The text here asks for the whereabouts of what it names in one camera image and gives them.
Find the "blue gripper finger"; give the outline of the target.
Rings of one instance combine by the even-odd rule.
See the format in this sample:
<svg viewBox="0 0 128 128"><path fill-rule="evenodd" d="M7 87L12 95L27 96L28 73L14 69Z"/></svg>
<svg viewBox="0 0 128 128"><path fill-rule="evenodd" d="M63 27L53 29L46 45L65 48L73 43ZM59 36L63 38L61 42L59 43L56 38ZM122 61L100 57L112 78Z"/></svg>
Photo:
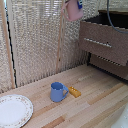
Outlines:
<svg viewBox="0 0 128 128"><path fill-rule="evenodd" d="M78 0L77 4L78 4L78 9L82 9L82 4L83 4L82 0Z"/></svg>

